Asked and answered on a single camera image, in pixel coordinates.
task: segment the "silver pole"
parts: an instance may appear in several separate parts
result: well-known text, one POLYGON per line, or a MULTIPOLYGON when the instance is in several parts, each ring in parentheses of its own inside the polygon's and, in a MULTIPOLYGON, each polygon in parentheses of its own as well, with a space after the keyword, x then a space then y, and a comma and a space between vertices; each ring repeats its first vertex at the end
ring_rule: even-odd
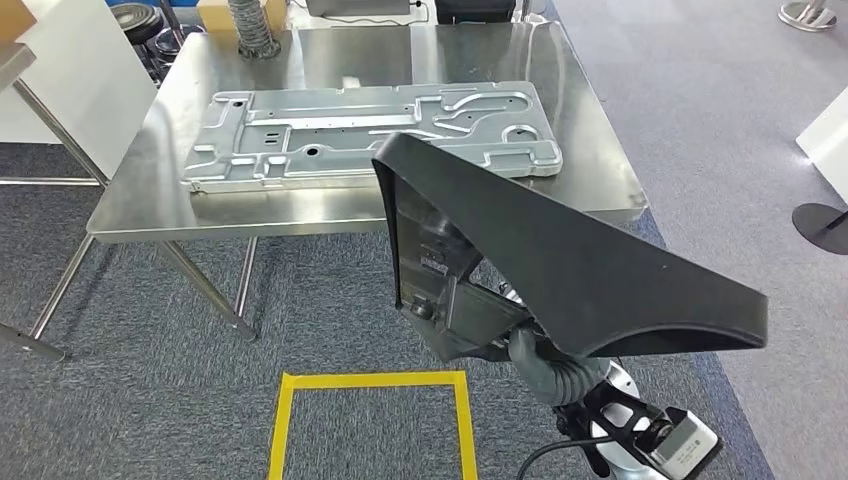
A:
POLYGON ((236 293, 236 315, 244 318, 244 307, 247 303, 247 287, 250 285, 250 274, 253 272, 253 257, 256 255, 256 237, 250 237, 247 241, 247 253, 244 255, 244 264, 241 266, 241 277, 239 289, 236 293))
POLYGON ((93 178, 69 177, 0 177, 0 185, 54 185, 61 187, 99 187, 93 178))
POLYGON ((56 312, 56 307, 58 307, 59 302, 62 301, 62 297, 68 290, 68 285, 71 284, 71 280, 74 279, 74 275, 77 274, 77 270, 79 270, 79 266, 82 264, 85 254, 88 253, 88 249, 91 248, 92 242, 94 242, 94 237, 92 237, 90 233, 86 233, 85 238, 82 239, 82 243, 80 243, 79 248, 77 248, 74 256, 71 257, 70 263, 68 263, 68 266, 62 273, 62 278, 59 279, 59 284, 56 285, 56 288, 53 289, 53 293, 50 294, 50 298, 47 300, 47 305, 45 305, 44 309, 41 310, 38 320, 35 321, 35 325, 33 325, 32 330, 29 332, 30 336, 35 340, 40 340, 41 335, 44 334, 44 328, 47 327, 47 323, 50 322, 50 318, 52 318, 53 313, 56 312))
POLYGON ((71 152, 71 155, 82 165, 82 168, 88 172, 89 175, 94 177, 101 185, 104 187, 109 184, 109 179, 106 178, 106 175, 100 170, 100 168, 94 163, 91 157, 85 153, 85 150, 82 149, 79 143, 77 143, 76 139, 74 139, 73 135, 68 132, 62 123, 53 116, 50 110, 47 109, 47 106, 38 98, 38 95, 29 88, 29 85, 23 81, 23 79, 19 78, 15 80, 13 84, 15 90, 18 94, 23 98, 24 102, 29 105, 33 112, 38 115, 38 118, 47 125, 47 128, 53 132, 54 135, 59 139, 62 144, 65 145, 65 148, 71 152))
POLYGON ((14 328, 3 325, 0 323, 0 338, 5 338, 6 340, 17 343, 18 345, 24 347, 24 350, 29 350, 35 352, 39 355, 43 355, 50 360, 59 361, 65 358, 65 352, 59 350, 58 348, 48 345, 44 342, 38 341, 29 335, 19 332, 14 328))
POLYGON ((185 254, 182 248, 177 245, 176 242, 168 241, 168 242, 160 242, 159 246, 162 248, 162 251, 165 252, 168 257, 174 262, 177 268, 191 280, 197 288, 206 295, 215 308, 224 315, 224 321, 226 321, 231 327, 233 327, 236 332, 238 332, 239 336, 244 338, 245 340, 253 340, 256 338, 256 332, 253 331, 248 324, 244 323, 244 320, 239 318, 238 315, 233 312, 232 307, 227 302, 227 299, 221 295, 221 292, 212 285, 212 282, 203 275, 203 272, 197 268, 197 265, 188 258, 188 255, 185 254))
POLYGON ((182 48, 185 43, 185 34, 183 33, 183 27, 180 25, 180 20, 177 18, 177 14, 174 13, 174 8, 171 7, 171 2, 168 0, 159 0, 159 8, 162 9, 165 21, 168 22, 171 32, 174 33, 174 40, 182 48))

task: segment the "table leg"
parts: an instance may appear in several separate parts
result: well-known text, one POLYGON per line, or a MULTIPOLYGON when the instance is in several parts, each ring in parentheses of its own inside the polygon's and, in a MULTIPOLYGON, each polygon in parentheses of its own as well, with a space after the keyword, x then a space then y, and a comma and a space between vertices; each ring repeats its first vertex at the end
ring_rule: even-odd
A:
POLYGON ((250 274, 253 272, 253 257, 256 255, 256 237, 247 241, 247 253, 244 255, 244 264, 241 266, 241 277, 239 289, 236 293, 236 315, 244 318, 244 306, 247 302, 247 287, 250 285, 250 274))
POLYGON ((71 257, 70 263, 68 263, 65 271, 62 272, 62 277, 59 279, 59 283, 56 285, 56 288, 53 289, 53 293, 50 294, 50 298, 47 300, 47 305, 45 305, 41 310, 41 314, 38 316, 38 319, 35 321, 35 325, 33 325, 32 330, 29 332, 35 340, 41 340, 41 335, 44 333, 47 323, 53 317, 53 313, 56 311, 56 307, 59 306, 59 302, 62 301, 62 297, 65 296, 65 292, 68 290, 71 280, 73 280, 74 276, 77 274, 77 270, 79 270, 82 260, 85 258, 85 254, 88 253, 93 242, 94 237, 92 237, 90 233, 86 233, 85 238, 82 239, 82 243, 80 243, 80 246, 77 248, 74 256, 71 257))
POLYGON ((104 187, 109 184, 109 179, 106 177, 106 174, 100 170, 91 157, 85 153, 85 150, 80 146, 80 144, 76 141, 76 139, 71 135, 70 132, 62 125, 58 118, 56 118, 52 112, 47 108, 46 105, 38 98, 38 95, 29 88, 27 83, 19 78, 13 84, 15 91, 18 92, 18 95, 21 96, 24 103, 26 103, 38 118, 41 119, 42 122, 56 135, 56 138, 62 142, 65 148, 68 149, 68 152, 76 159, 77 162, 84 168, 89 175, 94 177, 100 185, 104 187))
POLYGON ((162 248, 162 251, 165 252, 168 257, 170 257, 171 261, 180 269, 180 271, 191 280, 197 288, 206 295, 215 308, 224 315, 224 320, 233 327, 245 340, 253 340, 256 338, 256 332, 251 328, 247 323, 244 322, 236 312, 233 311, 233 308, 230 306, 227 299, 221 295, 221 292, 212 285, 212 282, 203 275, 203 272, 197 268, 197 265, 188 258, 188 255, 185 254, 182 248, 177 245, 176 242, 168 241, 168 242, 160 242, 159 246, 162 248))

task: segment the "metal cylinder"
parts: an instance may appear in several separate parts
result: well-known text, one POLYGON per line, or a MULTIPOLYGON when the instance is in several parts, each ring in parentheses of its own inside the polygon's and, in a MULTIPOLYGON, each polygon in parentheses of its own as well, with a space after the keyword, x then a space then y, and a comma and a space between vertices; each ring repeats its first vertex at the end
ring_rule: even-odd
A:
POLYGON ((177 14, 174 13, 174 8, 171 7, 170 0, 159 0, 159 8, 162 9, 162 16, 165 17, 165 21, 168 22, 168 26, 171 27, 171 31, 174 33, 174 40, 177 42, 177 45, 180 47, 185 43, 185 34, 183 33, 183 27, 180 25, 180 21, 177 19, 177 14))
POLYGON ((259 0, 227 0, 239 37, 239 53, 245 58, 272 58, 280 44, 271 36, 271 27, 259 0))

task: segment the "stamped metal sheet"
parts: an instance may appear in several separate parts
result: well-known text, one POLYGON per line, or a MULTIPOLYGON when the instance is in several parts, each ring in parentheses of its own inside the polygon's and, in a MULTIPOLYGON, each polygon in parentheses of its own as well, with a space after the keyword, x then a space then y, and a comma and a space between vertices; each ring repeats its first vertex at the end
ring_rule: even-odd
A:
POLYGON ((393 132, 506 177, 562 168, 530 82, 219 92, 189 152, 194 192, 376 185, 371 158, 393 132))

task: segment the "yellow floor marking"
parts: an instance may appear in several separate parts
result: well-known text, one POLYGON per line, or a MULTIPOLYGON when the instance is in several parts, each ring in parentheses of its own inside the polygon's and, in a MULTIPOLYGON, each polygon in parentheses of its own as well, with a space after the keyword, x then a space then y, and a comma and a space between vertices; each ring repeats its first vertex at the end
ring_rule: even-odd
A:
POLYGON ((283 479, 286 460, 286 440, 289 433, 292 400, 295 390, 329 388, 381 388, 421 387, 434 385, 453 386, 456 401, 456 424, 459 436, 459 458, 462 480, 477 480, 477 460, 474 453, 474 433, 471 428, 471 403, 464 371, 355 373, 342 375, 289 375, 283 373, 277 419, 271 440, 271 468, 268 478, 283 479))

